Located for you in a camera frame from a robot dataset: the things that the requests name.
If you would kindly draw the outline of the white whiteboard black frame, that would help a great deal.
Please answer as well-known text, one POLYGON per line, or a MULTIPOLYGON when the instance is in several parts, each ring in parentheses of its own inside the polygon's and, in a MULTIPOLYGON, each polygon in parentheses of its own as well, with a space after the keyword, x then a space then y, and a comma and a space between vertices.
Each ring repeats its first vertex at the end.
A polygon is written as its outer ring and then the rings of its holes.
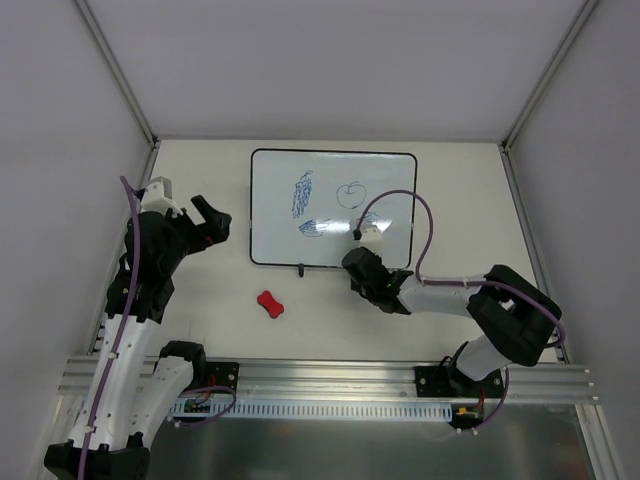
POLYGON ((382 234, 390 268, 411 262, 417 159, 410 153, 266 149, 251 155, 250 258, 340 267, 356 227, 382 234))

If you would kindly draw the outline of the red whiteboard eraser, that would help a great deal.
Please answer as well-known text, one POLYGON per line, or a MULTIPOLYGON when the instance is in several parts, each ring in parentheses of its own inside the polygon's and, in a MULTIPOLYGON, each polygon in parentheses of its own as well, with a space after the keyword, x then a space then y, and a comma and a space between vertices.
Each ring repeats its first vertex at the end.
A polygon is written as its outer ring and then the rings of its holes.
POLYGON ((262 291, 256 297, 257 303, 267 312, 271 319, 277 319, 284 311, 284 305, 279 302, 269 290, 262 291))

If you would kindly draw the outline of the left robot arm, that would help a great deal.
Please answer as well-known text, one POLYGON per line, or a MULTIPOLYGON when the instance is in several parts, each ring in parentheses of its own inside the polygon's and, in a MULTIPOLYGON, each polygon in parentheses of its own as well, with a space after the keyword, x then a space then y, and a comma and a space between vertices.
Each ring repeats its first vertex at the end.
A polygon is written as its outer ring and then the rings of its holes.
POLYGON ((232 218, 202 196, 191 202, 203 221, 167 198, 132 201, 125 252, 106 295, 103 346, 86 403, 66 441, 48 446, 44 466, 58 479, 143 479, 151 446, 171 406, 208 379, 203 345, 173 340, 152 378, 139 385, 146 350, 174 292, 185 257, 225 242, 232 218))

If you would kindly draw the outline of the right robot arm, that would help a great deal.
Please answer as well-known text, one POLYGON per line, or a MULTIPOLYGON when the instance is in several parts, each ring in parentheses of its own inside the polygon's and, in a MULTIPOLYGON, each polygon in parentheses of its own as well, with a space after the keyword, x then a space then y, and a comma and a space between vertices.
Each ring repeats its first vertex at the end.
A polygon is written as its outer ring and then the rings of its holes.
POLYGON ((482 335, 464 343, 436 378, 456 397, 479 392, 490 375, 511 364, 534 367, 544 350, 566 338, 561 309, 513 269, 496 265, 471 279, 427 279, 389 270, 365 247, 342 267, 351 289, 387 314, 441 313, 475 321, 482 335))

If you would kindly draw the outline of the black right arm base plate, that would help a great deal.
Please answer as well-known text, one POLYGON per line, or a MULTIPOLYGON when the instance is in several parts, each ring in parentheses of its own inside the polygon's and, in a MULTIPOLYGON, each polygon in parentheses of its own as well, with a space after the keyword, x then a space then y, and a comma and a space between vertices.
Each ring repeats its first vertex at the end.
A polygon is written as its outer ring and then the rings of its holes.
POLYGON ((454 367, 416 366, 414 369, 416 395, 420 398, 479 398, 502 397, 505 388, 502 374, 495 370, 483 380, 471 380, 454 367))

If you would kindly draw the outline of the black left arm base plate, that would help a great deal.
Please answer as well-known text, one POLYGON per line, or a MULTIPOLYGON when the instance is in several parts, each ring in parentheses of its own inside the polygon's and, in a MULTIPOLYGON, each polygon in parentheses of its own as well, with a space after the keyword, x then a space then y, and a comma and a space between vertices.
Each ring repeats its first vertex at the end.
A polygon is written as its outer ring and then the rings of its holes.
POLYGON ((229 361, 208 361, 205 383, 206 387, 228 387, 236 390, 240 364, 229 361))

